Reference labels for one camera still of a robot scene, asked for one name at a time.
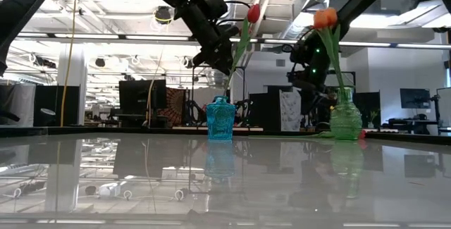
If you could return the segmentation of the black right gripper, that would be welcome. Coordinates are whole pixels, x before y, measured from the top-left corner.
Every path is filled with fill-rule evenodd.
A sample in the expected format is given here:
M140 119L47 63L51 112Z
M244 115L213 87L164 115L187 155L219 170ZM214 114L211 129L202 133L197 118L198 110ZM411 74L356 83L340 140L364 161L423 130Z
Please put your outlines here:
M306 91L324 91L330 59L320 38L299 40L292 46L290 60L294 66L287 74L288 82Z

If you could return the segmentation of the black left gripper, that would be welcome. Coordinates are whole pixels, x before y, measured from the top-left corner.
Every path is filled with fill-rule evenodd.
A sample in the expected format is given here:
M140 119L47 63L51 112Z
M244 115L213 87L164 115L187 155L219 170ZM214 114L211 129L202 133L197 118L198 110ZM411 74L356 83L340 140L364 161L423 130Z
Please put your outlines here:
M197 5L186 6L181 18L201 46L201 51L192 59L193 66L205 63L225 75L230 75L233 64L230 38L238 34L239 28L209 22Z

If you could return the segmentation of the red artificial tulip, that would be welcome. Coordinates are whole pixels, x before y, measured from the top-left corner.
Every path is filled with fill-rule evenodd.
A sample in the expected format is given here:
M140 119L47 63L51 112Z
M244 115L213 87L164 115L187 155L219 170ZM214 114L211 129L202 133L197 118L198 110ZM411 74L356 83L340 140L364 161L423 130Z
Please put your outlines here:
M255 24L259 18L260 18L260 5L254 4L249 7L249 10L247 12L247 16L242 21L242 28L240 30L240 40L237 43L237 48L235 50L235 54L233 57L233 64L230 71L230 75L228 76L227 82L225 84L224 92L223 94L226 95L227 90L230 86L230 81L233 77L233 73L235 72L235 69L237 67L238 61L242 58L243 54L247 50L247 46L250 43L251 39L251 26L252 24Z

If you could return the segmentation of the green glass vase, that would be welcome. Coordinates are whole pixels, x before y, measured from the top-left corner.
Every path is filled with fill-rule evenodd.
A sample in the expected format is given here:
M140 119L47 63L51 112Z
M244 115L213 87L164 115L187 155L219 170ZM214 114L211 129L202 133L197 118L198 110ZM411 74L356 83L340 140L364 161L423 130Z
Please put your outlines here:
M338 89L337 104L330 112L330 131L337 140L357 140L362 131L362 115L353 102L353 89Z

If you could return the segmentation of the blue embossed glass vase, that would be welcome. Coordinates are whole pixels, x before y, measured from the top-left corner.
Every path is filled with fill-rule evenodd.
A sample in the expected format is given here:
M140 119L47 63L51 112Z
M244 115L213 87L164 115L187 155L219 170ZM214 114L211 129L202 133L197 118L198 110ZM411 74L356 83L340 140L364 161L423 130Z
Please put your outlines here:
M206 106L208 138L210 140L231 140L236 106L228 102L227 96L216 96Z

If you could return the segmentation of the white patterned cloth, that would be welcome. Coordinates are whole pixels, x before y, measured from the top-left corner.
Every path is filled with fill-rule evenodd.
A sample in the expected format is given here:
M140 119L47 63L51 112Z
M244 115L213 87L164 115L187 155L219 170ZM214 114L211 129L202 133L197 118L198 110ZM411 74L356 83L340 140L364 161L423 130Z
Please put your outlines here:
M279 91L280 129L282 132L299 132L301 124L301 96L299 92Z

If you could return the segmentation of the black cabinet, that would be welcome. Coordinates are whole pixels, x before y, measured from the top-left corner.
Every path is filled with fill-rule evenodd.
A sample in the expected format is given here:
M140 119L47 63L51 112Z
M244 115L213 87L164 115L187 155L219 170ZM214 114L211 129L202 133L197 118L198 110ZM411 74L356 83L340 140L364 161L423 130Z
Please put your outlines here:
M267 132L280 131L279 89L270 86L266 93L249 94L249 124Z

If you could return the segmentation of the small potted plant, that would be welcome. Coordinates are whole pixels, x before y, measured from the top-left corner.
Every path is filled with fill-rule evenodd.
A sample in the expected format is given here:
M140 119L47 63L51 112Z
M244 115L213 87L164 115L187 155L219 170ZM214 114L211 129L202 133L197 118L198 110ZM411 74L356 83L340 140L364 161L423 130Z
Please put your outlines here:
M380 111L370 111L368 117L368 127L369 128L378 128L380 126Z

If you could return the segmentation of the large black monitor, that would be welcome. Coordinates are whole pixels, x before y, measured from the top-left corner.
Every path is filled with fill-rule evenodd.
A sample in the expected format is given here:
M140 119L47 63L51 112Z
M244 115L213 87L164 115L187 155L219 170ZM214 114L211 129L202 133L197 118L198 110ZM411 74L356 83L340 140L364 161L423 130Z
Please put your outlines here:
M167 107L165 80L119 82L119 101L123 113L144 115L149 100L151 109L165 109Z

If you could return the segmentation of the small black monitor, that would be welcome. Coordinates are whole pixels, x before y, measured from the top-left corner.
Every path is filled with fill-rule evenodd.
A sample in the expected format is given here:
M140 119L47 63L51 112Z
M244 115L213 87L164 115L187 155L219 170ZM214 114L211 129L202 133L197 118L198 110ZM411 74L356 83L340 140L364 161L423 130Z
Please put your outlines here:
M429 109L431 95L428 89L400 89L401 107L403 109Z

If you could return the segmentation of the black desk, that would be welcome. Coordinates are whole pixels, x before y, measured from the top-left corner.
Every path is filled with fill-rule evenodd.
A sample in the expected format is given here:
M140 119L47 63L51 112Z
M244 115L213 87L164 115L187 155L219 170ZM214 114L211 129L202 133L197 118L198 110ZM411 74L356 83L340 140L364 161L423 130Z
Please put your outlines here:
M436 120L418 120L413 118L391 118L388 120L390 129L416 135L429 135L431 132L428 130L428 126L430 125L439 128L439 123Z

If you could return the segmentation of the whiteboard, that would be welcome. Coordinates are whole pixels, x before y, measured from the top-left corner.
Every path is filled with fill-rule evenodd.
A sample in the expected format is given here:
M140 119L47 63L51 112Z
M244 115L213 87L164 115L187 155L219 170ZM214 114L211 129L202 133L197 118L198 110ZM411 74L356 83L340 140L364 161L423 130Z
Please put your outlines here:
M440 126L451 128L451 87L437 89Z

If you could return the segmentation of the black partition panel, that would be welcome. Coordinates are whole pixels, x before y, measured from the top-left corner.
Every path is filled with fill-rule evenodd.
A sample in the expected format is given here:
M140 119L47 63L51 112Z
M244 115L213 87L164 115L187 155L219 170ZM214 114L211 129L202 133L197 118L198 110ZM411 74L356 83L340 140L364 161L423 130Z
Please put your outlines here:
M44 127L39 125L39 110L46 108L56 113L56 127L60 126L61 106L63 100L64 86L36 86L35 106L34 106L34 127ZM80 88L77 86L67 86L65 104L63 110L63 126L77 125L79 113Z

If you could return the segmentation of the black spot lamp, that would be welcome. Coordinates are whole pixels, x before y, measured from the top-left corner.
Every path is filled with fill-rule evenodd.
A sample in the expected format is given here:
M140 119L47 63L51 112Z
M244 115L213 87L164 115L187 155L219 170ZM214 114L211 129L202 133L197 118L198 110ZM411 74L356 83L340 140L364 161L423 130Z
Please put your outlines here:
M41 108L39 110L39 125L40 126L55 126L56 113L50 109Z

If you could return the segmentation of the grey cloth cover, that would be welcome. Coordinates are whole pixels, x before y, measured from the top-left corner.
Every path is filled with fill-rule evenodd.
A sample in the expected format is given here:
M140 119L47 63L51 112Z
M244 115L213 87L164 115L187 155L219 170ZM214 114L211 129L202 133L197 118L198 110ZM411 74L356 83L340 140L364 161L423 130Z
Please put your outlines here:
M35 92L32 84L0 85L0 125L32 127Z

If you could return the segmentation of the mandala wall tapestry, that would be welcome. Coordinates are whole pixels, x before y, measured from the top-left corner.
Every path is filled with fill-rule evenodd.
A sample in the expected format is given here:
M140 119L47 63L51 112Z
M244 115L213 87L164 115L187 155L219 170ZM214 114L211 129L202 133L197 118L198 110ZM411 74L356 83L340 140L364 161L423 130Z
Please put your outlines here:
M174 125L181 125L183 123L185 112L185 97L186 91L184 89L167 88L166 89L166 108L159 109L159 115L165 116L168 122Z

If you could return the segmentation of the black aluminium table frame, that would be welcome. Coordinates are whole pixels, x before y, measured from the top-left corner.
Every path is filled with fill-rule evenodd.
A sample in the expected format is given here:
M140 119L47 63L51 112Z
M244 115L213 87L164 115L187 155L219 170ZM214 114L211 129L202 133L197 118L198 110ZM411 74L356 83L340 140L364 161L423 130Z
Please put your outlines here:
M179 127L179 128L101 128L101 127L32 127L7 128L0 127L0 138L3 137L30 137L36 135L69 135L88 133L126 133L126 134L165 134L165 135L207 135L206 127ZM258 130L257 128L235 128L234 136L262 136L262 137L313 137L318 132L275 132ZM413 142L434 144L451 147L451 136L400 134L388 132L366 132L365 138L376 140L390 140L399 142Z

